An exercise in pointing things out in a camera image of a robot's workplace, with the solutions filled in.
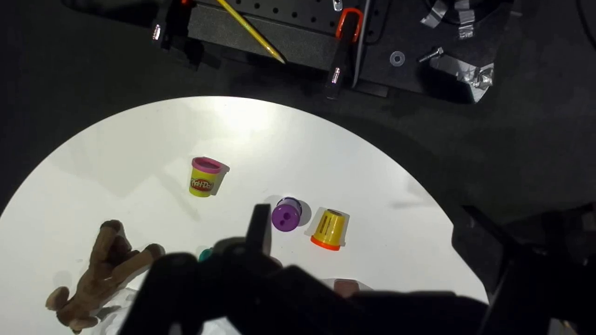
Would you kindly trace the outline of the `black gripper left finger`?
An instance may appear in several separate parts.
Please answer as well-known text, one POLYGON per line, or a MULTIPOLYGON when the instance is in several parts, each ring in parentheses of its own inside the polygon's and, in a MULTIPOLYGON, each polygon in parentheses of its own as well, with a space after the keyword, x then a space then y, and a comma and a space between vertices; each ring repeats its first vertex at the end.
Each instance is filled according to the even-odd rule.
POLYGON ((245 237, 221 241, 206 261, 161 257, 150 270, 118 335, 202 335, 228 319, 241 335, 293 335, 291 313, 275 302, 271 207, 256 205, 245 237))

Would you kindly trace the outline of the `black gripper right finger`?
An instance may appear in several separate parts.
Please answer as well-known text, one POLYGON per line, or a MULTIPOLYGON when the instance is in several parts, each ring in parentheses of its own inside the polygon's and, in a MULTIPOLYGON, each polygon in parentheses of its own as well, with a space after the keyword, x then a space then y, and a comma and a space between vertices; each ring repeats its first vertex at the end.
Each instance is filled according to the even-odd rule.
POLYGON ((463 259, 485 285, 479 335, 548 335, 559 321, 596 335, 595 207, 548 211, 513 231, 481 209, 463 211, 463 259))

